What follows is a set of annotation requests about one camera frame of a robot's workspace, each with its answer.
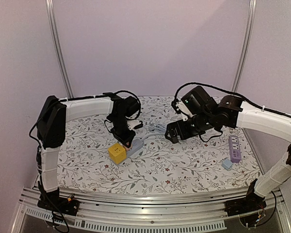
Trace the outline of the yellow cube socket adapter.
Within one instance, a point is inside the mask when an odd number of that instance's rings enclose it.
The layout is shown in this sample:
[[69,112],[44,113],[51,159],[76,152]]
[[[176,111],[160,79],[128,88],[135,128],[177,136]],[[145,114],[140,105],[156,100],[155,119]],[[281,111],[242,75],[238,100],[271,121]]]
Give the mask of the yellow cube socket adapter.
[[116,164],[120,164],[127,158],[126,149],[119,143],[115,143],[108,148],[110,159]]

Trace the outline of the aluminium frame post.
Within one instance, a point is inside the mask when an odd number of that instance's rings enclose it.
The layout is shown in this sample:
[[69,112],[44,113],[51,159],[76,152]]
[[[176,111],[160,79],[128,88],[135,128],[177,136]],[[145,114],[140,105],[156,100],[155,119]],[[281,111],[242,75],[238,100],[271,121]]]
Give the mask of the aluminium frame post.
[[241,49],[241,54],[240,54],[240,58],[239,58],[237,69],[236,69],[235,78],[232,85],[232,92],[237,92],[240,82],[241,82],[241,77],[242,77],[245,61],[246,61],[248,50],[249,50],[252,30],[254,27],[256,8],[257,8],[257,0],[250,0],[249,8],[248,8],[248,16],[247,16],[245,32],[244,32],[244,39],[242,43],[242,49]]
[[47,10],[47,15],[48,15],[48,22],[50,26],[50,32],[54,44],[54,49],[61,73],[61,77],[63,79],[64,87],[66,90],[66,94],[69,98],[74,97],[72,87],[70,84],[70,80],[68,77],[68,73],[66,70],[65,66],[65,60],[61,48],[61,43],[60,43],[60,38],[59,38],[59,33],[57,29],[57,23],[56,23],[56,16],[55,16],[55,11],[54,11],[54,4],[52,0],[46,0],[46,10]]

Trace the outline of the floral patterned table mat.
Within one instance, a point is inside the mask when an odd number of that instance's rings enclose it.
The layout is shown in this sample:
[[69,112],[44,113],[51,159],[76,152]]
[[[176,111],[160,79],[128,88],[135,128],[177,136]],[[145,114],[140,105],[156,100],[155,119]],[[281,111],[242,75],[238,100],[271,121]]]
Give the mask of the floral patterned table mat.
[[[60,188],[84,192],[154,195],[189,194],[248,187],[261,170],[240,129],[209,130],[173,144],[164,137],[166,125],[179,119],[171,97],[141,97],[143,127],[136,138],[143,147],[116,165],[108,148],[116,140],[104,125],[104,115],[82,117],[66,123],[65,141],[57,162]],[[241,161],[229,170],[221,164],[230,160],[228,139],[239,139]]]

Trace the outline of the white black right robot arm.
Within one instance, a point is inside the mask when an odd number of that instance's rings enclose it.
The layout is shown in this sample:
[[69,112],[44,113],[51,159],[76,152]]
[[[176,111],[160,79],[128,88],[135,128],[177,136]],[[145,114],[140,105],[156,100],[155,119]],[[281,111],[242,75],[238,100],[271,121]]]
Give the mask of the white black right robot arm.
[[190,84],[179,87],[171,102],[175,112],[182,116],[181,120],[166,127],[165,138],[173,144],[201,136],[207,130],[220,132],[224,126],[250,129],[289,142],[283,158],[250,183],[244,198],[226,202],[226,208],[241,207],[246,212],[264,206],[265,197],[291,177],[291,115],[255,104],[242,94],[214,87],[226,94],[217,103],[204,89],[212,85],[192,84],[195,87],[180,99],[180,90]]

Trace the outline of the aluminium front rail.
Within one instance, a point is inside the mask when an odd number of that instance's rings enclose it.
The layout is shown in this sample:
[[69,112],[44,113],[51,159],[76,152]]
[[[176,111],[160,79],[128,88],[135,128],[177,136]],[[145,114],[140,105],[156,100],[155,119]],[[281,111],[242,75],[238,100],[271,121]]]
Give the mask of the aluminium front rail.
[[56,233],[68,226],[72,233],[291,233],[279,190],[267,197],[258,226],[245,224],[244,215],[228,216],[225,201],[245,194],[245,188],[156,196],[78,192],[77,214],[61,222],[37,206],[37,188],[24,188],[13,232]]

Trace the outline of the blue power strip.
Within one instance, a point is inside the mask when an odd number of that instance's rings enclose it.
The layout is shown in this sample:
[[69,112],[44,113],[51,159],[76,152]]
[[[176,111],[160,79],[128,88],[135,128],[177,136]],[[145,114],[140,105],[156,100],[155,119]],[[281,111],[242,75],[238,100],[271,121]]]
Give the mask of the blue power strip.
[[132,147],[130,150],[127,151],[126,155],[127,157],[131,157],[134,155],[137,151],[139,151],[144,145],[144,142],[140,139],[134,139],[132,142]]

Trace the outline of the purple power strip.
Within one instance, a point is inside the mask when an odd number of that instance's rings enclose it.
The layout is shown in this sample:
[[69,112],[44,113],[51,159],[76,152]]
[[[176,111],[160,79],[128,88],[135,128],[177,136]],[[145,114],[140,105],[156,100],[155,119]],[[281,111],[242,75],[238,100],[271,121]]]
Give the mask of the purple power strip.
[[239,163],[242,159],[239,139],[235,135],[230,135],[228,139],[230,160],[233,163]]

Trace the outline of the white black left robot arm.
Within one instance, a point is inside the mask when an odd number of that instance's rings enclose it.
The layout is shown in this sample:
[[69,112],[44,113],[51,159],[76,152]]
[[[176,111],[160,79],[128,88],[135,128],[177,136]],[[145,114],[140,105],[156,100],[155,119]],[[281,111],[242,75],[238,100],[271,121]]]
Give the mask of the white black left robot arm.
[[29,137],[38,143],[37,170],[41,208],[57,211],[72,201],[61,198],[57,183],[57,162],[61,145],[65,141],[66,123],[90,116],[106,115],[106,121],[113,127],[109,132],[125,148],[130,148],[136,135],[135,130],[143,126],[138,120],[141,103],[138,97],[127,91],[128,97],[120,97],[121,92],[108,92],[98,96],[59,99],[47,97],[40,115],[33,125],[37,136]]

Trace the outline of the light blue plug adapter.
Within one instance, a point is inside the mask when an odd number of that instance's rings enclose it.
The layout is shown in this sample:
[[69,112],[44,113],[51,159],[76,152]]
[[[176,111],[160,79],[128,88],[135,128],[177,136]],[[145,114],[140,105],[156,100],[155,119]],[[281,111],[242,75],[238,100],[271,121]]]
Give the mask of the light blue plug adapter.
[[226,158],[226,159],[224,159],[224,160],[222,161],[221,166],[222,166],[225,170],[229,170],[229,169],[233,166],[233,163],[232,163],[228,158]]

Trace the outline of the right aluminium frame post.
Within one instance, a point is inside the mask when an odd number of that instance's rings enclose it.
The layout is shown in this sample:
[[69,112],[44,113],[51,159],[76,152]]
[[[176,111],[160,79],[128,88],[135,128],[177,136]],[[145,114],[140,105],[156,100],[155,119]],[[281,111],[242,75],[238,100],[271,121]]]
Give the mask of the right aluminium frame post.
[[257,0],[250,0],[249,8],[248,8],[248,16],[247,16],[245,32],[244,32],[244,39],[242,43],[242,49],[241,49],[241,54],[240,54],[240,58],[239,58],[237,69],[236,69],[235,78],[232,85],[232,92],[237,92],[240,82],[241,82],[241,77],[242,77],[245,61],[246,61],[248,50],[249,50],[252,30],[254,27],[256,8],[257,8]]

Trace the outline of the left aluminium frame post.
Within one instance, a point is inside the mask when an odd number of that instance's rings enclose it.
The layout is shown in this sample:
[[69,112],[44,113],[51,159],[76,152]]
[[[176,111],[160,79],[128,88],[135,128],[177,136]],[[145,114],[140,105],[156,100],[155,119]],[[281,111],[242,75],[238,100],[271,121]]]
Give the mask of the left aluminium frame post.
[[61,73],[61,77],[63,79],[64,87],[66,90],[66,94],[69,98],[74,97],[72,87],[70,84],[70,80],[68,77],[68,73],[66,70],[65,66],[65,60],[61,48],[61,43],[60,43],[60,38],[59,38],[59,33],[57,29],[57,23],[56,23],[56,16],[55,16],[55,11],[54,11],[54,4],[52,0],[46,0],[46,10],[47,10],[47,15],[48,15],[48,22],[50,26],[50,32],[54,44],[54,49]]

